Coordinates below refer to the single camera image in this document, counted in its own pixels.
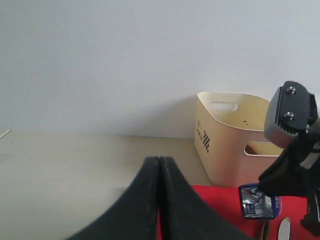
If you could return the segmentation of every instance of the table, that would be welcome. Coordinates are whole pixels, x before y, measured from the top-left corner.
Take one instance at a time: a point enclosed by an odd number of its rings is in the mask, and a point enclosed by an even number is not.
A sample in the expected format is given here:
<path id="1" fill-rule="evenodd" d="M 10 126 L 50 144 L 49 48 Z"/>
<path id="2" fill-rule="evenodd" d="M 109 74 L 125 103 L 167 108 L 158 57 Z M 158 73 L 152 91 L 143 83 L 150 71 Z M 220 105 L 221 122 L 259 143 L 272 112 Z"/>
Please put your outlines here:
<path id="1" fill-rule="evenodd" d="M 12 130 L 0 139 L 0 239 L 59 240 L 124 192 L 146 156 L 172 156 L 211 185 L 193 140 Z"/>

